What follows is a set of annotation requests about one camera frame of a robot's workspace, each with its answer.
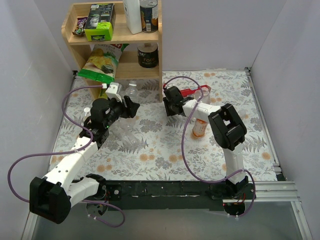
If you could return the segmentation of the clear plastic bottle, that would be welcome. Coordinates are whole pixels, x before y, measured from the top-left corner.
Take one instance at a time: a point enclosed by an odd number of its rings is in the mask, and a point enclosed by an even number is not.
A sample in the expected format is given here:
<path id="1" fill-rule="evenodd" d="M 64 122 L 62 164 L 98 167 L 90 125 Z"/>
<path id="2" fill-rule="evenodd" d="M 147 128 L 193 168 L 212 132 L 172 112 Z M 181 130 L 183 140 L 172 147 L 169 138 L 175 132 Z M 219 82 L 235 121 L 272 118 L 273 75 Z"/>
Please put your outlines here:
<path id="1" fill-rule="evenodd" d="M 207 87 L 202 87 L 201 90 L 196 90 L 193 97 L 195 100 L 199 100 L 201 98 L 201 102 L 204 104 L 211 104 L 210 90 Z"/>

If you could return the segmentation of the orange juice bottle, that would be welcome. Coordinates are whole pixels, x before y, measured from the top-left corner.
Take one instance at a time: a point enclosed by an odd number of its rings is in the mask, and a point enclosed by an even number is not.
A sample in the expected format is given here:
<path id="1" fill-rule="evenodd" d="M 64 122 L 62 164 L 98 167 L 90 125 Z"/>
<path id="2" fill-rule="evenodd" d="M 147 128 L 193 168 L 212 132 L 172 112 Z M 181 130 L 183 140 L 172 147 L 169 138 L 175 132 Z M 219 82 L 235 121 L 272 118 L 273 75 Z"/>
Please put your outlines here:
<path id="1" fill-rule="evenodd" d="M 192 134 L 197 138 L 202 138 L 206 133 L 207 126 L 208 123 L 206 121 L 197 118 L 192 128 Z"/>

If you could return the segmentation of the small clear water bottle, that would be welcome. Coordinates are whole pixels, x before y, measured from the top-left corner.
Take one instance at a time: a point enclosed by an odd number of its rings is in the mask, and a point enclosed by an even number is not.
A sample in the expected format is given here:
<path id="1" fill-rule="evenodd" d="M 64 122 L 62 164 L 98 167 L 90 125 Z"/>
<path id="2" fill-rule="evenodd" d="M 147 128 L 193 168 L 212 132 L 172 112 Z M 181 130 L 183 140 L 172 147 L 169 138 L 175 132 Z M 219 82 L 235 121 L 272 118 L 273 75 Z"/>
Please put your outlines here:
<path id="1" fill-rule="evenodd" d="M 130 97 L 131 101 L 134 103 L 139 103 L 138 89 L 137 89 L 137 81 L 131 80 L 128 84 L 124 92 L 125 96 Z"/>

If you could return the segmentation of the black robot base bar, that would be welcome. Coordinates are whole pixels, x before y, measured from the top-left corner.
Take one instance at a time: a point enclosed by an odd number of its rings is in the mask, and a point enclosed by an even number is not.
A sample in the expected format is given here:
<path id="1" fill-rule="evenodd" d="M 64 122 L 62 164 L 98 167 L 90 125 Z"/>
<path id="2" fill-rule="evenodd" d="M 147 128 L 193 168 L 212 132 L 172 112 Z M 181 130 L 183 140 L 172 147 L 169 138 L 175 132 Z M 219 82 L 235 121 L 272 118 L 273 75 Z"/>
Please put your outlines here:
<path id="1" fill-rule="evenodd" d="M 246 176 L 237 184 L 171 180 L 106 180 L 100 175 L 88 177 L 98 182 L 97 193 L 85 198 L 91 204 L 107 203 L 121 210 L 196 210 L 223 211 L 224 200 L 232 208 L 244 211 L 244 201 L 255 199 L 255 187 Z"/>

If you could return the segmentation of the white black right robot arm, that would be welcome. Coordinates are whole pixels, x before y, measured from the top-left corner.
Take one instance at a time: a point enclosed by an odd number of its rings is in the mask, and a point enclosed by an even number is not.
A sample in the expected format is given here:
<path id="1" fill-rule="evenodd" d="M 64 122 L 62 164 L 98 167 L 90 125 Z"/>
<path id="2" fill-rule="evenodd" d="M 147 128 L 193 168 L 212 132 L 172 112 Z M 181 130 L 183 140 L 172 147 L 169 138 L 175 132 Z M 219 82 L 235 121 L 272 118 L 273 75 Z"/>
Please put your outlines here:
<path id="1" fill-rule="evenodd" d="M 248 185 L 248 176 L 244 169 L 243 145 L 247 128 L 237 111 L 231 104 L 214 106 L 200 102 L 192 97 L 183 97 L 176 86 L 164 87 L 163 98 L 168 116 L 181 115 L 189 122 L 195 117 L 210 124 L 215 142 L 222 148 L 226 177 L 222 180 L 206 181 L 208 184 L 224 183 L 222 191 L 230 198 L 237 199 L 245 192 Z"/>

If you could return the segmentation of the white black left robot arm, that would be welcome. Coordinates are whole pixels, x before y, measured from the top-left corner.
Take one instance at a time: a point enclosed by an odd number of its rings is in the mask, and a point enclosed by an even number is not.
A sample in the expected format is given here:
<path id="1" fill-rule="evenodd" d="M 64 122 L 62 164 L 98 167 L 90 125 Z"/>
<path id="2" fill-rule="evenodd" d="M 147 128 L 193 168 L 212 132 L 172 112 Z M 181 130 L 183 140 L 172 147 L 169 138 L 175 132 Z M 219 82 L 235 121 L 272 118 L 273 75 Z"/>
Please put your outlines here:
<path id="1" fill-rule="evenodd" d="M 97 174 L 88 174 L 79 181 L 75 177 L 109 136 L 110 126 L 119 118 L 134 118 L 140 107 L 129 96 L 94 100 L 90 115 L 85 119 L 71 153 L 44 177 L 35 177 L 29 185 L 29 210 L 56 224 L 62 223 L 71 208 L 90 199 L 106 201 L 109 198 L 106 180 Z"/>

